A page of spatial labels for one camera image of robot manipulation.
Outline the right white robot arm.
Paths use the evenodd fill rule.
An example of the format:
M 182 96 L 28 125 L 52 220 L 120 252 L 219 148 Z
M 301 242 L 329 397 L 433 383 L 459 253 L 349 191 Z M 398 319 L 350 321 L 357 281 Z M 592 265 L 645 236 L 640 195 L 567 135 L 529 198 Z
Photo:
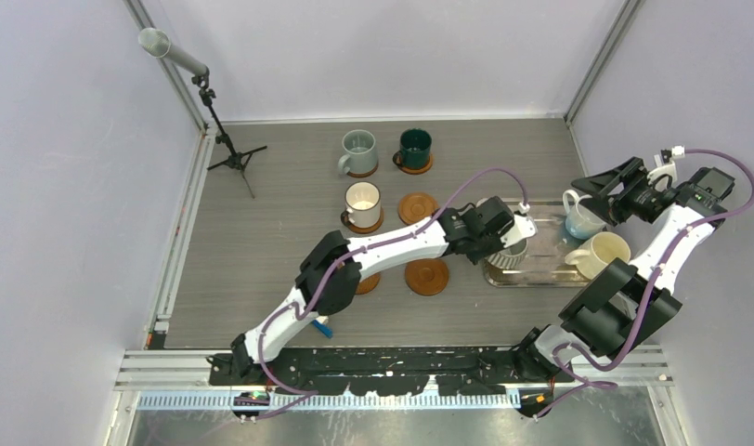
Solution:
M 634 259 L 607 264 L 560 312 L 561 325 L 535 328 L 522 340 L 513 351 L 520 378 L 549 380 L 577 355 L 621 360 L 681 309 L 673 295 L 677 274 L 728 216 L 722 201 L 735 180 L 716 167 L 701 167 L 663 190 L 657 187 L 661 178 L 632 157 L 572 181 L 585 208 L 609 225 L 636 216 L 651 224 L 655 235 Z

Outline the ribbed clear glass cup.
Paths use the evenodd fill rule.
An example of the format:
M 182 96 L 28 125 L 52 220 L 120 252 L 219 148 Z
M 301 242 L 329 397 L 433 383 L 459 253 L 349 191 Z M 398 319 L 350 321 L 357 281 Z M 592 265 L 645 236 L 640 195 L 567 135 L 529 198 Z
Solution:
M 351 230 L 367 230 L 378 226 L 383 215 L 379 188 L 368 181 L 350 185 L 344 193 L 343 225 Z

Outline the ribbed grey cup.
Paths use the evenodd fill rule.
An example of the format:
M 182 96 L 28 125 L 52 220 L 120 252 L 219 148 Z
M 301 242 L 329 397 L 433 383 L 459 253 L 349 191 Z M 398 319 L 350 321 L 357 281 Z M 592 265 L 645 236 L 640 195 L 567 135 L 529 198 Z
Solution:
M 527 240 L 522 240 L 508 248 L 485 258 L 485 262 L 492 268 L 500 270 L 515 270 L 527 257 Z

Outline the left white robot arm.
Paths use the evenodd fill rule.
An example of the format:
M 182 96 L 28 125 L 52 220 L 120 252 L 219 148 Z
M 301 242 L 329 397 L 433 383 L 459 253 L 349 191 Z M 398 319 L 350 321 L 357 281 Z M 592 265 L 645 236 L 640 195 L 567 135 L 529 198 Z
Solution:
M 435 211 L 421 221 L 369 237 L 327 233 L 305 258 L 283 301 L 254 328 L 230 344 L 231 357 L 209 362 L 247 385 L 260 383 L 268 363 L 319 316 L 331 316 L 353 301 L 358 285 L 387 269 L 413 261 L 466 256 L 476 264 L 534 236 L 537 227 L 522 204 L 513 211 L 499 197 L 479 205 Z

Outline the dark teal mug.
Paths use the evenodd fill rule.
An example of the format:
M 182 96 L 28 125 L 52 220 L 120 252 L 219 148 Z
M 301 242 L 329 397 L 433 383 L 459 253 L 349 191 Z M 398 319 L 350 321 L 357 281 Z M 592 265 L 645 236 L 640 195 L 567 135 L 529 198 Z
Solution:
M 431 154 L 432 137 L 420 128 L 404 131 L 399 138 L 401 163 L 410 169 L 419 169 L 426 165 Z

